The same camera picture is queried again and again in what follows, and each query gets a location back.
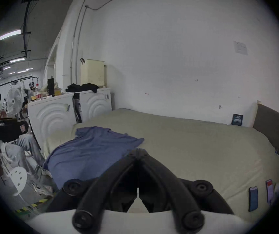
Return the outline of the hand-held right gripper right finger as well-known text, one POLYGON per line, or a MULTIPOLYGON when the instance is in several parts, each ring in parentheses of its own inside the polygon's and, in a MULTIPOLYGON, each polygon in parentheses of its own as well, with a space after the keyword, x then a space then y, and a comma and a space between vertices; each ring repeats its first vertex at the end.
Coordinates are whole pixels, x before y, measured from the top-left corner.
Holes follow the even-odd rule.
POLYGON ((178 178, 145 149, 138 149, 138 186, 149 213, 171 210, 179 233, 197 233, 203 228, 205 216, 201 210, 234 215, 212 183, 178 178))

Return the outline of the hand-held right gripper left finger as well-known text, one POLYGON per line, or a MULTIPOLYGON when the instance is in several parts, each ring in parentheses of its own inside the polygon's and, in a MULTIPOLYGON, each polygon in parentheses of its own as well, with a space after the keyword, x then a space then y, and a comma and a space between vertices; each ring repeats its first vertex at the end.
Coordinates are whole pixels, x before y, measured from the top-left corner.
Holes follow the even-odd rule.
POLYGON ((48 205, 48 213, 75 210, 72 226, 82 234, 100 231, 105 210, 126 213, 137 198, 137 168, 133 153, 99 177, 66 181, 48 205))

